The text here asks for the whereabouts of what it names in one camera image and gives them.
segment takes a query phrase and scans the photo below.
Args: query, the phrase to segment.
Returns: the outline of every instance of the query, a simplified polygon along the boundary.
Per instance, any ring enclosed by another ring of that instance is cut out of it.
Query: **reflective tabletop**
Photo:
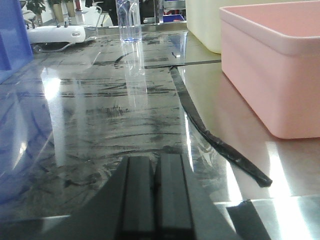
[[[24,239],[23,223],[43,231],[67,218],[124,156],[147,156],[154,167],[161,153],[188,155],[226,219],[226,207],[250,199],[272,240],[320,239],[320,140],[272,136],[220,62],[186,28],[146,31],[133,44],[100,35],[35,54],[0,85],[0,222],[10,222],[0,239]],[[201,136],[175,76],[206,128],[268,175],[271,187],[259,187]]]

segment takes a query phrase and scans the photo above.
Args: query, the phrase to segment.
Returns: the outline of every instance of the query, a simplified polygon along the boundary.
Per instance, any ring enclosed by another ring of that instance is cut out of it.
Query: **potted plant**
[[[61,8],[61,0],[47,0],[50,8],[53,11],[54,17],[57,22],[61,23],[64,21],[64,15]]]
[[[65,5],[66,5],[66,9],[67,9],[67,11],[68,11],[69,17],[74,17],[74,16],[76,16],[74,0],[63,0],[63,2],[64,2]]]
[[[45,0],[29,0],[26,4],[26,9],[32,11],[36,15],[38,24],[42,25],[42,11],[46,11]]]

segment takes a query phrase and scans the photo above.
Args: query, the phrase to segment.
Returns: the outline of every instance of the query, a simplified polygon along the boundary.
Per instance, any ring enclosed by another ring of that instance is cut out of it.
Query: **water bottle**
[[[116,0],[116,11],[121,42],[141,41],[139,0]]]

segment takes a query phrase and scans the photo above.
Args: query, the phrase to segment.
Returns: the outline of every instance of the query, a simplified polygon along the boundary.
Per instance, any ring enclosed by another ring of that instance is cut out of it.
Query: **pink plastic container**
[[[320,137],[320,1],[220,8],[222,70],[268,130]]]

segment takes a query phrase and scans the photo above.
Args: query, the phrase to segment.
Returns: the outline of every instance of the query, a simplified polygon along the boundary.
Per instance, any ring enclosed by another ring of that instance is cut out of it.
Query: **blue crate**
[[[32,59],[19,0],[0,0],[0,84]]]
[[[163,15],[163,22],[169,23],[175,20],[184,21],[184,17],[181,14]]]

